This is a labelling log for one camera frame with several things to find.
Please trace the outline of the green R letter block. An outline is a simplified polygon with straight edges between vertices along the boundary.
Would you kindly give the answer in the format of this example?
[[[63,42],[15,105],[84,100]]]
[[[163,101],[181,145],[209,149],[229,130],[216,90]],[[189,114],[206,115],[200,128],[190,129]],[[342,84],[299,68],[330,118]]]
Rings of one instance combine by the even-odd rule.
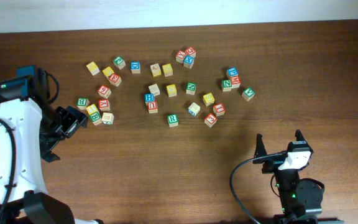
[[[176,114],[171,114],[167,116],[169,127],[178,126],[178,116]]]

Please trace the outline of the yellow S letter block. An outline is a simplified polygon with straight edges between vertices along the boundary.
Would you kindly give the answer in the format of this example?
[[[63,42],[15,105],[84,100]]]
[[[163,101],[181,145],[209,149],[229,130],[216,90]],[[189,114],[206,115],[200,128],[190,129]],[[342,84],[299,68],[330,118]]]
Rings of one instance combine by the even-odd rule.
[[[169,97],[177,96],[177,88],[175,84],[167,85],[166,88]]]

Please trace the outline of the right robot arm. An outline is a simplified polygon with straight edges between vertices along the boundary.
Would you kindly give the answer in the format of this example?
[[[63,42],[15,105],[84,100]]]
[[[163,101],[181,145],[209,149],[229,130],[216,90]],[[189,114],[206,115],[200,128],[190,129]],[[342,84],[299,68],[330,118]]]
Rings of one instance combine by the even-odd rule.
[[[267,154],[262,135],[256,137],[254,164],[262,164],[262,173],[273,174],[278,184],[283,213],[275,215],[275,223],[317,223],[322,213],[324,184],[320,181],[301,179],[299,171],[309,165],[314,151],[301,131],[295,131],[296,140],[289,142],[285,151]]]

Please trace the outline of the green B block lower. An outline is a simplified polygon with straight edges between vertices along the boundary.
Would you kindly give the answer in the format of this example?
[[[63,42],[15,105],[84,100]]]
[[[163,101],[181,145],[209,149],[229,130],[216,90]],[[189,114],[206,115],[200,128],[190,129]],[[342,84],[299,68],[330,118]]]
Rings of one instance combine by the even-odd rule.
[[[101,117],[99,112],[95,112],[95,113],[90,114],[89,118],[90,118],[91,122],[95,126],[97,126],[97,125],[102,123],[102,117]]]

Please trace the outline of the wooden block green side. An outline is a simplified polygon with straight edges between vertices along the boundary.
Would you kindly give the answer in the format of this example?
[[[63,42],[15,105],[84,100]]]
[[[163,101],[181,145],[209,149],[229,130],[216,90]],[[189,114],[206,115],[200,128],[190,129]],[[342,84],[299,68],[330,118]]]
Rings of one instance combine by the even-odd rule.
[[[114,115],[112,113],[104,112],[102,115],[103,124],[112,125],[114,122]]]

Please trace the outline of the green V block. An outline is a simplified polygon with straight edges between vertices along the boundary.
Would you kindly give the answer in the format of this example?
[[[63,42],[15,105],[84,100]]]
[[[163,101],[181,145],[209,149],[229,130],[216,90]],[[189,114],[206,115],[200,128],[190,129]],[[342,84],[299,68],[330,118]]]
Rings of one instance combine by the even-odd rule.
[[[243,92],[242,92],[242,97],[243,99],[245,99],[246,101],[251,100],[255,95],[255,91],[252,88],[246,88]]]

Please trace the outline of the red I block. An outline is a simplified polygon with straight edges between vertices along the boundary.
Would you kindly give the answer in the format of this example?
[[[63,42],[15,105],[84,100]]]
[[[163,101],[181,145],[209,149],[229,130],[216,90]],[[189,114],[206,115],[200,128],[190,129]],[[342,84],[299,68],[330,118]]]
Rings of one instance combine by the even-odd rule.
[[[226,112],[226,109],[222,103],[216,104],[213,106],[213,113],[215,116],[222,116]]]

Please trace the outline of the red E block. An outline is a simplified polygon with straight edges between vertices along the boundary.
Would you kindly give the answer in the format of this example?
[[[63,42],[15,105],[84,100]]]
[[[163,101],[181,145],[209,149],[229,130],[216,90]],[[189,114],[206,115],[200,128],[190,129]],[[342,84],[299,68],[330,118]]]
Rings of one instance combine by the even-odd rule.
[[[118,87],[122,82],[121,77],[115,73],[113,73],[111,76],[109,76],[108,80],[109,80],[110,84],[112,84],[113,86],[116,86],[116,87]]]

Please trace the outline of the yellow B block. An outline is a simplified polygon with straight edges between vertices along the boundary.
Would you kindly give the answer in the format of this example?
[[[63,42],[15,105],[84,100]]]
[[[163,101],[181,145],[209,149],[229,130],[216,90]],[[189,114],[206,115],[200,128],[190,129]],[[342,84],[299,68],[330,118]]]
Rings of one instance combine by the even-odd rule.
[[[205,106],[210,106],[215,102],[214,96],[212,93],[207,93],[203,95],[203,103]]]

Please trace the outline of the green n block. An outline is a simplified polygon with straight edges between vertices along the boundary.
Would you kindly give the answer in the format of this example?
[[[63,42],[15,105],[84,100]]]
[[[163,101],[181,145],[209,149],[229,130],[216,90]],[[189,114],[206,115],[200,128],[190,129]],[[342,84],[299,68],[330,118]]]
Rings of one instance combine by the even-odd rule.
[[[231,91],[232,90],[232,83],[230,80],[223,80],[221,82],[221,88],[223,92]]]
[[[186,94],[195,95],[197,84],[193,82],[188,82],[186,85]]]

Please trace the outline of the wooden block blue side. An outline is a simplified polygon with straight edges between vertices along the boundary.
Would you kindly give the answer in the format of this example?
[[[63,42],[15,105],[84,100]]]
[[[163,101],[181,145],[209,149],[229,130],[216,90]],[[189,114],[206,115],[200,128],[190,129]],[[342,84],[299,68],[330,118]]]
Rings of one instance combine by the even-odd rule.
[[[189,107],[188,107],[188,112],[189,114],[191,114],[192,116],[196,116],[199,112],[200,112],[201,107],[196,104],[196,103],[192,103]]]

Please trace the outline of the blue P block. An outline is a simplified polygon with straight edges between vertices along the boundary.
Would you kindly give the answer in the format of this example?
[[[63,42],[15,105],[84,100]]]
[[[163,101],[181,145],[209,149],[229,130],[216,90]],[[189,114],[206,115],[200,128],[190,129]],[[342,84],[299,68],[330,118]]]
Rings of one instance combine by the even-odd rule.
[[[227,71],[226,71],[226,76],[228,78],[235,77],[238,75],[239,75],[239,72],[236,67],[231,67],[231,68],[227,69]]]

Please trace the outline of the blue H block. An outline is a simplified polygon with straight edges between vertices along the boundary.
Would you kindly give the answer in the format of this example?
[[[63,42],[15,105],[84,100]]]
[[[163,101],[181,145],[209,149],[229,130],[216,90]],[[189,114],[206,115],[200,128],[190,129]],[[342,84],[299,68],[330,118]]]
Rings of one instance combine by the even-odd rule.
[[[148,105],[149,103],[155,101],[155,97],[153,93],[146,93],[145,94],[145,104]]]

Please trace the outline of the red U block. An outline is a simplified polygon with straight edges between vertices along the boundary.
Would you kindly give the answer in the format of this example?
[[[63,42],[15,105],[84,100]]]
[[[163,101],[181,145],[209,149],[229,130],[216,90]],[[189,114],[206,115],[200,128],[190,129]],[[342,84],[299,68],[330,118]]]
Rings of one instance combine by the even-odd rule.
[[[150,114],[158,112],[158,104],[156,101],[148,102],[148,111]]]

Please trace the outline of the plain wooden block centre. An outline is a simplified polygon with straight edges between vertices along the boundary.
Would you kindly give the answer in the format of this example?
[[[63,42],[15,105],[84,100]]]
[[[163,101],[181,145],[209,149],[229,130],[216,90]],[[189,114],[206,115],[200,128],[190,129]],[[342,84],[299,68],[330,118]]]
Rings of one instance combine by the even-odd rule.
[[[149,86],[149,91],[150,91],[151,94],[153,94],[154,96],[160,95],[160,89],[159,89],[159,87],[158,87],[158,85],[157,85],[156,83]]]

